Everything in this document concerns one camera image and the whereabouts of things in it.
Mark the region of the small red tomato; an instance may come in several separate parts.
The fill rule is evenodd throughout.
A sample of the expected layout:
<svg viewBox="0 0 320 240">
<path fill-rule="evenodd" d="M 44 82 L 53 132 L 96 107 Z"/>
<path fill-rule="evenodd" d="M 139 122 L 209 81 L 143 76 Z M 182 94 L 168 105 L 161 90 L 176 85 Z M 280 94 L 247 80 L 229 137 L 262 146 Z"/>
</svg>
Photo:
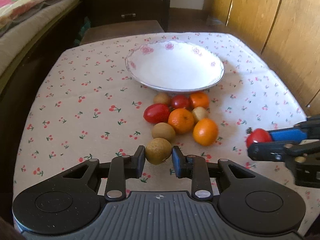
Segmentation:
<svg viewBox="0 0 320 240">
<path fill-rule="evenodd" d="M 248 135 L 246 139 L 246 146 L 249 148 L 253 143 L 259 143 L 259 142 L 271 142 L 273 141 L 268 131 L 257 128 L 253 130 L 251 127 L 246 129 L 246 133 Z"/>
</svg>

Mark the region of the orange mandarin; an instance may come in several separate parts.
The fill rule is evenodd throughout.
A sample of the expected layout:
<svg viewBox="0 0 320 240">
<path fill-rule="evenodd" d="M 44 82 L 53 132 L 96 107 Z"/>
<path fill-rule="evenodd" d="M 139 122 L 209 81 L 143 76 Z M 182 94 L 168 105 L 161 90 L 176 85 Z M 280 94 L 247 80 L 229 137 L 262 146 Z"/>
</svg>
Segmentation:
<svg viewBox="0 0 320 240">
<path fill-rule="evenodd" d="M 189 103 L 192 109 L 197 107 L 209 108 L 210 100 L 204 92 L 195 92 L 189 95 Z"/>
<path fill-rule="evenodd" d="M 173 127 L 177 134 L 186 134 L 193 129 L 194 117 L 189 110 L 178 108 L 170 113 L 168 124 Z"/>
<path fill-rule="evenodd" d="M 217 124 L 209 118 L 198 121 L 193 129 L 193 139 L 202 146 L 210 146 L 215 143 L 218 135 Z"/>
</svg>

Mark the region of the brown round fruit front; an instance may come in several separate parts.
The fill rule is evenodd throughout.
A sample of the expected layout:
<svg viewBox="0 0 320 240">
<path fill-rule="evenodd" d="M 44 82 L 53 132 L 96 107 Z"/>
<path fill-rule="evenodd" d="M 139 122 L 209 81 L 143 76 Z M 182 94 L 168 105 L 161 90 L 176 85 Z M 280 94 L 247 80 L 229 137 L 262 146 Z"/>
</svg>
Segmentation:
<svg viewBox="0 0 320 240">
<path fill-rule="evenodd" d="M 145 157 L 153 165 L 165 162 L 172 153 L 172 145 L 166 139 L 152 139 L 145 147 Z"/>
</svg>

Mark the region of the brown round fruit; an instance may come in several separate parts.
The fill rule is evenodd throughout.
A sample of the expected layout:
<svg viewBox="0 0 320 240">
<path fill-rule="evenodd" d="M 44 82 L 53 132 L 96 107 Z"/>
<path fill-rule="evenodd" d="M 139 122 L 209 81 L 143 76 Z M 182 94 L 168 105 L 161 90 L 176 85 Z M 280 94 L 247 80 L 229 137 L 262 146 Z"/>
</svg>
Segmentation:
<svg viewBox="0 0 320 240">
<path fill-rule="evenodd" d="M 169 124 L 160 122 L 158 124 L 155 124 L 155 126 L 152 128 L 151 135 L 153 139 L 162 138 L 169 142 L 172 142 L 175 140 L 176 132 Z"/>
<path fill-rule="evenodd" d="M 172 145 L 166 139 L 152 139 L 145 147 L 145 157 L 153 165 L 165 162 L 172 153 Z"/>
</svg>

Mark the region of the pale yellowish fruit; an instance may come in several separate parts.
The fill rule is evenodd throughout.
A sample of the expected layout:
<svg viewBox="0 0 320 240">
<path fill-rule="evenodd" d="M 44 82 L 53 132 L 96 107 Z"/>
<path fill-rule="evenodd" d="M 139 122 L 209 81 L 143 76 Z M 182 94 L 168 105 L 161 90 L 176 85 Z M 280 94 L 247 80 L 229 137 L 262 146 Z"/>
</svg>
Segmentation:
<svg viewBox="0 0 320 240">
<path fill-rule="evenodd" d="M 198 123 L 204 118 L 208 117 L 208 112 L 205 108 L 203 107 L 196 107 L 192 110 L 192 115 L 195 123 Z"/>
</svg>

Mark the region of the oblong red tomato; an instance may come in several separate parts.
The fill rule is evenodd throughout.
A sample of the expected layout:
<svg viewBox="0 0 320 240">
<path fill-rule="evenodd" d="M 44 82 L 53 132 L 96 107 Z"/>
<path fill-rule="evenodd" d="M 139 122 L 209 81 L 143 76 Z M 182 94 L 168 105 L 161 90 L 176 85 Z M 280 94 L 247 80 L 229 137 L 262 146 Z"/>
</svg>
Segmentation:
<svg viewBox="0 0 320 240">
<path fill-rule="evenodd" d="M 167 122 L 170 115 L 170 108 L 163 103 L 156 103 L 147 107 L 144 111 L 144 119 L 151 123 L 157 124 L 160 122 Z"/>
</svg>

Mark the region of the round red tomato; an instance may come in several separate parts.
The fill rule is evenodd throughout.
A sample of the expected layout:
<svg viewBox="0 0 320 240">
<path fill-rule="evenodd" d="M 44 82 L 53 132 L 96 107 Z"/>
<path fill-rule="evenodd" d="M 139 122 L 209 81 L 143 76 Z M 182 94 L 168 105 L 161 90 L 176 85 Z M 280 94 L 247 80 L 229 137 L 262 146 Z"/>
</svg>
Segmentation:
<svg viewBox="0 0 320 240">
<path fill-rule="evenodd" d="M 182 94 L 173 96 L 171 99 L 171 107 L 174 109 L 178 109 L 178 108 L 189 109 L 190 108 L 189 99 Z"/>
</svg>

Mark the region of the orange mandarin back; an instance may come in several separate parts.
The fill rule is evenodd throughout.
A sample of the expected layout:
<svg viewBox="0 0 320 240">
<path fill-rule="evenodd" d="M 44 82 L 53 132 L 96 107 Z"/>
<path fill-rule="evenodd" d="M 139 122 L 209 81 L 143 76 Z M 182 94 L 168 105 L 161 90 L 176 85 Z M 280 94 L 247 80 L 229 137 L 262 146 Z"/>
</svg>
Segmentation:
<svg viewBox="0 0 320 240">
<path fill-rule="evenodd" d="M 189 103 L 192 109 L 197 107 L 209 108 L 210 100 L 204 92 L 195 92 L 189 95 Z"/>
</svg>

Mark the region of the cherry print tablecloth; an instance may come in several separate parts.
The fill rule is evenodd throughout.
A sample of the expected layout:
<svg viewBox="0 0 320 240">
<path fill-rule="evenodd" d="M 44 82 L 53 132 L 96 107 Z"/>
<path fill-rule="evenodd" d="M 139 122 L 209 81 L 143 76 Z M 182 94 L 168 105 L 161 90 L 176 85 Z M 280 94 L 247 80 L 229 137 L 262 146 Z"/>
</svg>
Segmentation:
<svg viewBox="0 0 320 240">
<path fill-rule="evenodd" d="M 243 42 L 217 33 L 167 33 L 86 44 L 62 53 L 41 85 L 17 153 L 14 194 L 85 160 L 102 163 L 132 155 L 152 138 L 143 113 L 156 92 L 125 68 L 130 50 L 174 40 L 202 46 L 223 62 L 225 74 L 207 90 L 209 114 L 218 128 L 215 144 L 203 147 L 191 134 L 175 139 L 183 154 L 214 163 L 227 158 L 296 192 L 306 203 L 299 228 L 305 234 L 319 215 L 319 189 L 298 187 L 283 163 L 255 162 L 246 151 L 246 129 L 287 128 L 305 114 L 279 77 Z"/>
</svg>

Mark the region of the white floral plate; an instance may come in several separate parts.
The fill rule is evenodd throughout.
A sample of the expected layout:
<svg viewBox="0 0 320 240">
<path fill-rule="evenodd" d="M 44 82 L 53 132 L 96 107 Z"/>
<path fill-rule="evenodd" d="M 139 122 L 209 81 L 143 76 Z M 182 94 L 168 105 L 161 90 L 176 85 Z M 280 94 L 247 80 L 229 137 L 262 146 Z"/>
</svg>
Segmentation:
<svg viewBox="0 0 320 240">
<path fill-rule="evenodd" d="M 128 53 L 125 66 L 146 87 L 176 93 L 208 89 L 219 83 L 225 73 L 222 61 L 208 49 L 175 40 L 138 46 Z"/>
</svg>

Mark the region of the dark wooden stool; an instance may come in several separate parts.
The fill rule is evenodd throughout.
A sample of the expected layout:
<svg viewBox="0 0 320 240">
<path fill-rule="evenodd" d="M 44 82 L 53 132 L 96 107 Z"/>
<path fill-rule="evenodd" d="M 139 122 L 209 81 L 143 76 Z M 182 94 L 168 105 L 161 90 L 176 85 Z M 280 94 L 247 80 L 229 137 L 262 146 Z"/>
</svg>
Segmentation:
<svg viewBox="0 0 320 240">
<path fill-rule="evenodd" d="M 89 28 L 80 45 L 126 36 L 163 33 L 164 30 L 156 20 L 130 21 Z"/>
</svg>

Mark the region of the dark wooden drawer cabinet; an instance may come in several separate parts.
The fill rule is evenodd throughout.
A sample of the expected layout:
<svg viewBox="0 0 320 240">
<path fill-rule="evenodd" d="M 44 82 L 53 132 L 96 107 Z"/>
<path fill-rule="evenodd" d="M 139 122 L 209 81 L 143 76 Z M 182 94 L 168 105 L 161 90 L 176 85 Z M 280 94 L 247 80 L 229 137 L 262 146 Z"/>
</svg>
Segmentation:
<svg viewBox="0 0 320 240">
<path fill-rule="evenodd" d="M 170 0 L 82 0 L 91 26 L 156 20 L 168 29 Z"/>
</svg>

